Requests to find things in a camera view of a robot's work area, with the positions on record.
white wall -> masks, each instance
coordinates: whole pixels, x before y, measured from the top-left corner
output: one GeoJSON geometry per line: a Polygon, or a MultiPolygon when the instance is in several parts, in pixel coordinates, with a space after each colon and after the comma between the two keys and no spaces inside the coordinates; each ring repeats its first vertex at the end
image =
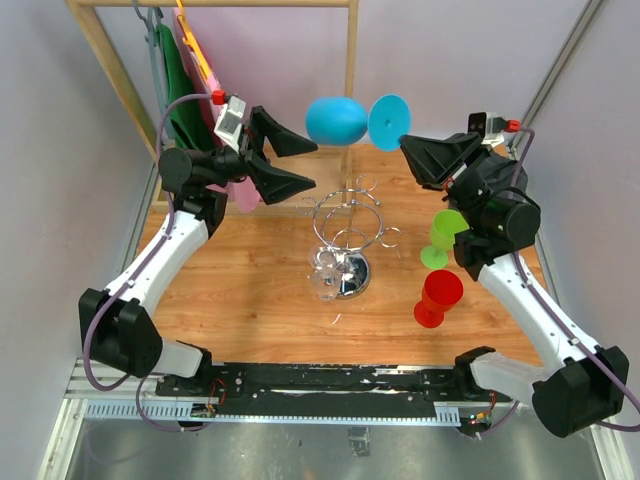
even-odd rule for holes
{"type": "MultiPolygon", "coordinates": [[[[534,123],[527,160],[542,240],[563,307],[629,357],[640,394],[640,4],[606,2],[534,123]]],[[[625,402],[621,422],[636,425],[625,402]]],[[[640,434],[625,434],[640,475],[640,434]]]]}
{"type": "MultiPolygon", "coordinates": [[[[472,111],[521,117],[585,3],[362,0],[355,97],[370,108],[386,93],[403,95],[423,135],[461,131],[472,111]]],[[[284,125],[304,133],[309,104],[344,92],[346,10],[187,12],[223,86],[284,125]]],[[[100,15],[157,115],[142,23],[129,8],[100,15]]]]}
{"type": "Polygon", "coordinates": [[[77,302],[122,262],[151,160],[62,1],[0,16],[0,465],[35,478],[80,352],[77,302]]]}

yellow hanger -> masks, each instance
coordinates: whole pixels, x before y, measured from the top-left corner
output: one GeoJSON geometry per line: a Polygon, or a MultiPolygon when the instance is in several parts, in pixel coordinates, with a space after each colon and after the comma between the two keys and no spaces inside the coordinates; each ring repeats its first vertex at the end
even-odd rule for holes
{"type": "Polygon", "coordinates": [[[211,76],[211,68],[205,60],[204,55],[202,54],[202,50],[200,50],[200,45],[198,45],[196,37],[193,35],[193,32],[191,31],[191,28],[187,23],[187,17],[184,13],[182,2],[180,0],[176,0],[176,3],[178,4],[178,8],[180,9],[180,15],[178,15],[178,23],[180,23],[180,26],[182,27],[185,35],[182,41],[193,51],[194,55],[196,56],[200,76],[202,77],[202,81],[206,83],[207,79],[211,76]]]}

pink cloth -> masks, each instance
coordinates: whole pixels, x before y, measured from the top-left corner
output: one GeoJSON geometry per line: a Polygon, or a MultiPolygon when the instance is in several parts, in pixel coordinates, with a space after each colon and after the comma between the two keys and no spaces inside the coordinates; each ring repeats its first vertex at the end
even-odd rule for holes
{"type": "MultiPolygon", "coordinates": [[[[178,51],[180,52],[180,58],[182,59],[182,66],[185,71],[189,75],[189,78],[193,82],[193,87],[195,88],[197,93],[208,93],[212,94],[214,90],[221,90],[220,82],[216,78],[213,70],[213,63],[211,59],[207,55],[207,52],[200,45],[200,50],[202,50],[202,55],[207,60],[209,64],[209,68],[211,68],[211,75],[207,78],[207,81],[204,82],[202,77],[200,76],[200,71],[198,69],[198,63],[195,55],[189,49],[189,47],[183,42],[184,32],[182,30],[182,26],[178,21],[178,15],[180,15],[180,9],[173,9],[173,31],[176,36],[179,37],[176,39],[176,44],[178,45],[178,51]]],[[[213,137],[216,145],[222,146],[222,141],[213,133],[213,130],[216,125],[216,119],[220,115],[222,111],[221,105],[214,105],[209,100],[201,100],[200,104],[200,114],[202,115],[202,119],[204,123],[207,125],[211,136],[213,137]]],[[[222,188],[217,185],[209,185],[207,188],[211,190],[215,190],[217,192],[226,192],[229,195],[229,199],[232,202],[235,202],[238,210],[243,213],[249,213],[253,211],[258,204],[262,201],[262,197],[256,190],[253,181],[250,178],[246,178],[242,182],[239,183],[228,183],[227,187],[222,188]]]]}

wooden tabletop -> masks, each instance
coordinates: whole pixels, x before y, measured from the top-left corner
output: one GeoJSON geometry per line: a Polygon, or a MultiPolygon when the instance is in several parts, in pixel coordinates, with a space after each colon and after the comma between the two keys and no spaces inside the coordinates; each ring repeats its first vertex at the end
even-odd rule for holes
{"type": "MultiPolygon", "coordinates": [[[[464,297],[436,329],[414,320],[430,272],[419,253],[430,243],[433,215],[445,207],[442,194],[418,187],[399,152],[362,145],[353,155],[354,176],[378,180],[372,193],[385,226],[403,231],[398,248],[366,250],[372,280],[362,295],[328,303],[316,297],[307,255],[318,240],[309,217],[228,217],[167,289],[153,317],[160,333],[205,347],[218,361],[441,365],[488,345],[539,363],[510,315],[452,254],[448,269],[462,279],[464,297]]],[[[361,208],[354,225],[371,226],[370,217],[361,208]]],[[[150,214],[142,246],[163,220],[150,214]]],[[[542,282],[534,250],[523,255],[542,282]]]]}

green cloth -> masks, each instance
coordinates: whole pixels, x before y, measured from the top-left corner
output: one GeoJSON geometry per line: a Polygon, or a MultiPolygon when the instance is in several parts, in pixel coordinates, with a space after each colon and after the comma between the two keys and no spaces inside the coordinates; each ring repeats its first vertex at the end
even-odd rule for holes
{"type": "MultiPolygon", "coordinates": [[[[164,68],[166,85],[168,91],[168,104],[191,93],[196,93],[191,79],[184,71],[178,46],[173,39],[173,34],[169,27],[159,25],[156,29],[156,38],[160,41],[162,36],[162,46],[164,54],[164,68]]],[[[198,102],[185,102],[176,107],[169,114],[169,120],[176,133],[176,145],[181,148],[192,150],[213,150],[215,145],[211,133],[200,115],[200,105],[198,102]]]]}

